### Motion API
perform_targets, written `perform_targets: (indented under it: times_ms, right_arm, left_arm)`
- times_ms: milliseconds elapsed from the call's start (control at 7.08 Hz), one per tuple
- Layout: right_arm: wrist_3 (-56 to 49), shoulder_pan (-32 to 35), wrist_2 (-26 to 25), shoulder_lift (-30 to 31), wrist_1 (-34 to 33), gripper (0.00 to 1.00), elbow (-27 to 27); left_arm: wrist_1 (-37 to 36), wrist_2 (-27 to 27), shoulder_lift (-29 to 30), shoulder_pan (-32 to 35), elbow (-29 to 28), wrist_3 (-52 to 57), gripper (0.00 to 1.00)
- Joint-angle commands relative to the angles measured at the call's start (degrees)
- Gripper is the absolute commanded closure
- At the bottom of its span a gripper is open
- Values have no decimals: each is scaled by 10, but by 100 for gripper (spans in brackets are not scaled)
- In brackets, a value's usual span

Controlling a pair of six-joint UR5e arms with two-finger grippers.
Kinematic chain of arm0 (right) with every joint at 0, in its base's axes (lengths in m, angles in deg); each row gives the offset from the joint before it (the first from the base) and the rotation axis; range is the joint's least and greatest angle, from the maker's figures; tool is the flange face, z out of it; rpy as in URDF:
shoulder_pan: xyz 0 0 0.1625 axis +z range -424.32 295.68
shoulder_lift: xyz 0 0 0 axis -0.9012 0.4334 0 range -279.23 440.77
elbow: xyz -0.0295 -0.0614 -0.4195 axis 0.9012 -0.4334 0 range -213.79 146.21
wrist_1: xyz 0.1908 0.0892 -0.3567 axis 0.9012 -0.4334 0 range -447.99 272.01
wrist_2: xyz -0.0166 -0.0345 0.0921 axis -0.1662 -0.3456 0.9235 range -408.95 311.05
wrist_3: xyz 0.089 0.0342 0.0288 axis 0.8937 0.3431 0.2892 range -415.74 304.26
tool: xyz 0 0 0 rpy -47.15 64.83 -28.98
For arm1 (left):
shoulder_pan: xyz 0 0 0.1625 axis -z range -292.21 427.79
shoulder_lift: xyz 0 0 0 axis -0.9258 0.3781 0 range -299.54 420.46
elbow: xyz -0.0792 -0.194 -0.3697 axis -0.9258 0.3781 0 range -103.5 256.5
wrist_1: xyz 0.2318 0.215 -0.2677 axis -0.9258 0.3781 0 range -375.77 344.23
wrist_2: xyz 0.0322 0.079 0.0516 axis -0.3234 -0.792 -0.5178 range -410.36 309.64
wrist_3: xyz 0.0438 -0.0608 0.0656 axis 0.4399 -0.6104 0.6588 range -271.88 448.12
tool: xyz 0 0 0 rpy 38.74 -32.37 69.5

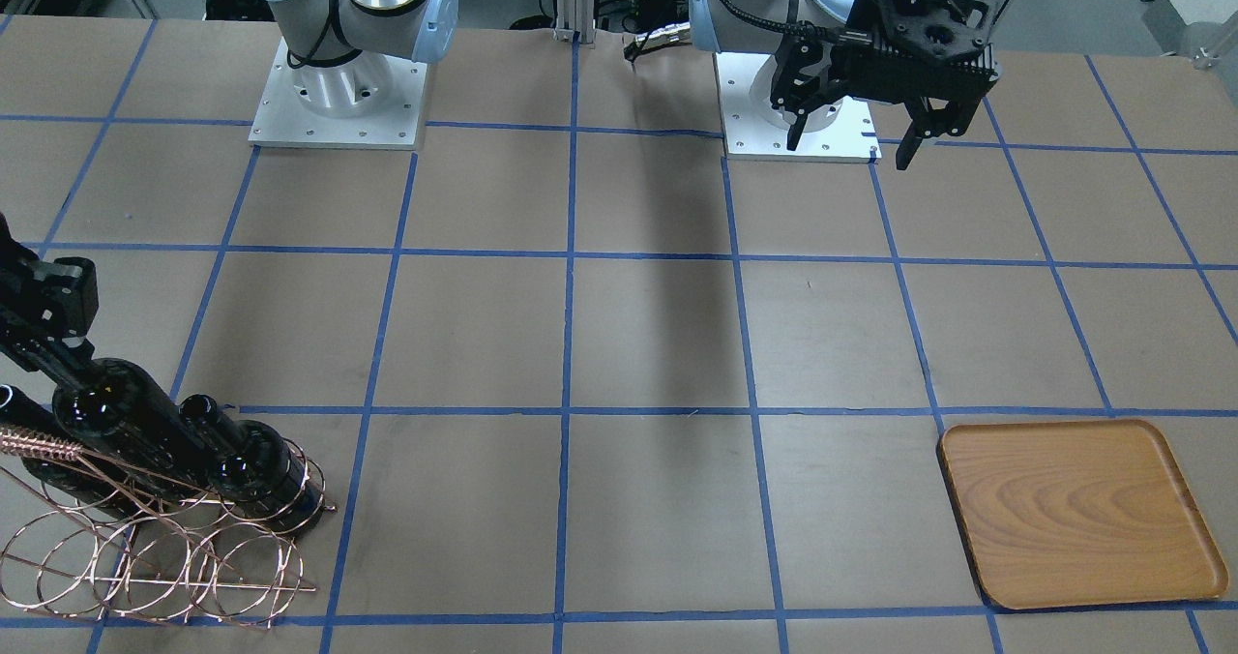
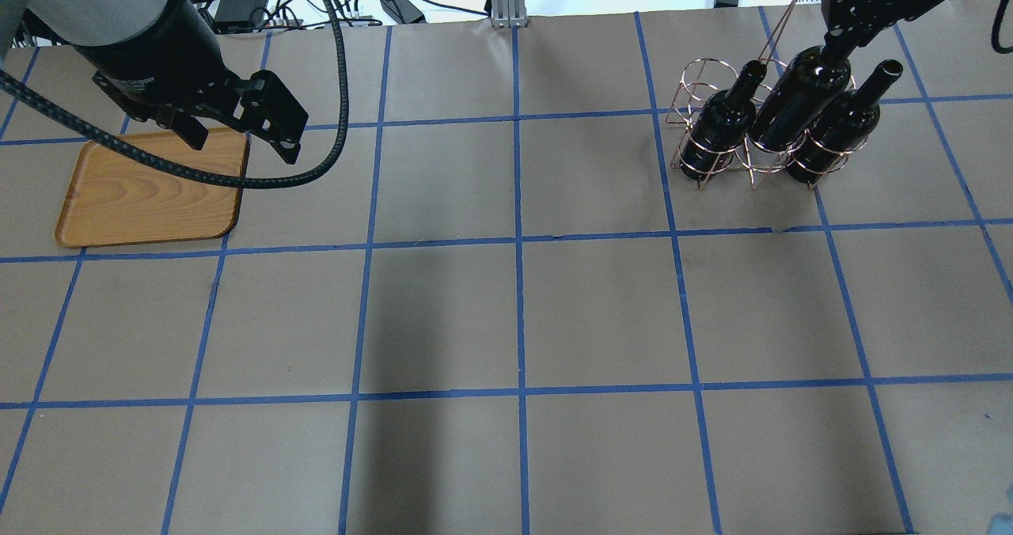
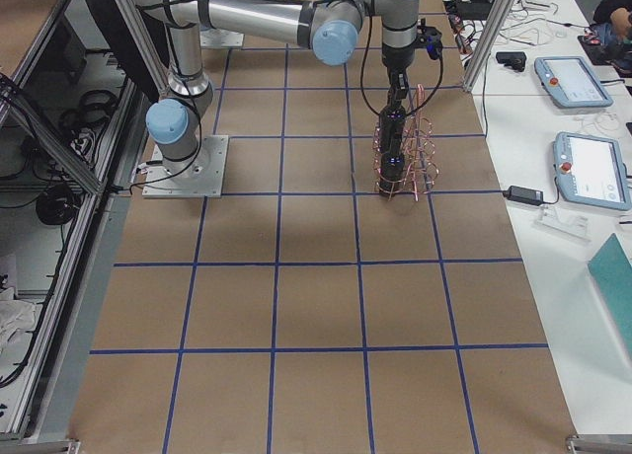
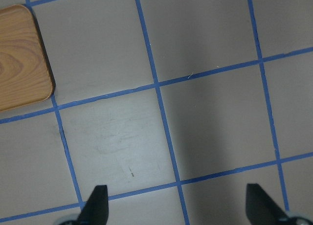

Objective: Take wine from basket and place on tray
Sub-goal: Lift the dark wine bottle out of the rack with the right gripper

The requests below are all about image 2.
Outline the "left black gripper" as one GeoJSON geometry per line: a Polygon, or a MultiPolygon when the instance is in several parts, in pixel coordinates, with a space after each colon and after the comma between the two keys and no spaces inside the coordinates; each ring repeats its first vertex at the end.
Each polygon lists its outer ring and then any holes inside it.
{"type": "Polygon", "coordinates": [[[99,72],[94,73],[93,81],[131,120],[152,121],[162,130],[174,132],[193,150],[206,145],[209,131],[200,120],[207,118],[263,139],[287,165],[299,159],[308,113],[270,70],[258,70],[250,78],[239,78],[228,70],[223,77],[199,85],[188,97],[167,104],[130,95],[99,72]]]}

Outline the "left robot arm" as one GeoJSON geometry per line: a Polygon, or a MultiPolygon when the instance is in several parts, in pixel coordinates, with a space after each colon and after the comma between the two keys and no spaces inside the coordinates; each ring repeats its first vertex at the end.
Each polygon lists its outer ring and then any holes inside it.
{"type": "Polygon", "coordinates": [[[25,13],[78,51],[132,120],[155,121],[200,150],[210,118],[268,142],[283,162],[297,161],[306,110],[272,72],[242,78],[229,70],[191,0],[2,0],[3,37],[25,13]]]}

